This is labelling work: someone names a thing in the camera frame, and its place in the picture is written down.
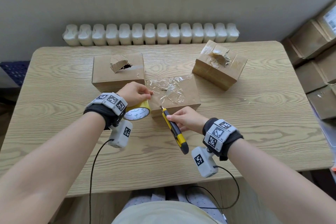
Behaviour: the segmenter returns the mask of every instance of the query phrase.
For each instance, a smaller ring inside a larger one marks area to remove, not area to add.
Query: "wooden table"
[[[288,57],[278,42],[223,44],[248,58],[239,81],[224,92],[195,76],[198,111],[224,118],[245,139],[295,170],[330,167],[333,156]],[[0,175],[24,155],[78,119],[99,91],[91,84],[93,57],[142,53],[147,79],[191,73],[204,44],[116,47],[46,47],[36,50],[0,153]],[[109,132],[101,135],[68,196],[89,192],[92,162]],[[202,136],[186,132],[190,151]],[[239,172],[229,162],[216,163]],[[93,174],[93,193],[133,190],[229,178],[220,170],[202,178],[191,154],[183,155],[160,117],[133,122],[124,149],[105,146]]]

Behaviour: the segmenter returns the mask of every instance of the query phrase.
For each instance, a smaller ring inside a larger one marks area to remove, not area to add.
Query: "barcode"
[[[328,24],[331,26],[332,29],[336,28],[334,21],[329,21]]]

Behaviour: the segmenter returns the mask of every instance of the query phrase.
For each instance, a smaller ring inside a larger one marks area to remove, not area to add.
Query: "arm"
[[[129,106],[150,99],[152,93],[135,82],[118,92]],[[100,114],[88,112],[17,162],[0,179],[1,223],[47,223],[90,157],[104,127]]]
[[[200,134],[208,120],[190,107],[167,118],[181,131]],[[230,146],[228,158],[282,222],[335,223],[336,201],[274,157],[238,139]]]

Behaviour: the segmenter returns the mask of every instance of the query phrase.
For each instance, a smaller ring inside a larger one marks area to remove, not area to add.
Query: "small cardboard box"
[[[330,39],[336,38],[336,1],[323,10],[316,18],[318,24]]]
[[[323,52],[315,61],[324,75],[325,82],[336,83],[336,45]]]
[[[154,92],[149,101],[152,116],[161,115],[160,105],[170,114],[185,106],[196,110],[201,105],[194,75],[147,80],[147,87]]]
[[[314,61],[309,61],[300,66],[295,72],[305,93],[312,92],[328,85],[328,83],[325,82],[326,79],[320,68]]]
[[[307,97],[321,120],[336,117],[336,84],[313,91]]]
[[[295,48],[289,38],[285,38],[282,41],[282,45],[285,48],[289,61],[294,67],[302,64],[305,61],[305,59],[301,56],[300,52]]]
[[[131,67],[112,70],[117,59],[126,59]],[[142,54],[100,55],[93,58],[92,84],[100,92],[113,92],[129,82],[145,85],[144,59]]]
[[[209,40],[196,59],[192,72],[228,90],[238,81],[247,59]]]
[[[310,20],[304,24],[290,41],[304,59],[311,59],[333,45],[333,41],[326,35],[321,26]]]

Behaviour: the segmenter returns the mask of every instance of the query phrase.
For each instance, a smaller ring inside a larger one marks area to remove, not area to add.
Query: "wall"
[[[0,61],[64,46],[69,23],[235,22],[240,41],[282,40],[332,0],[0,0]]]

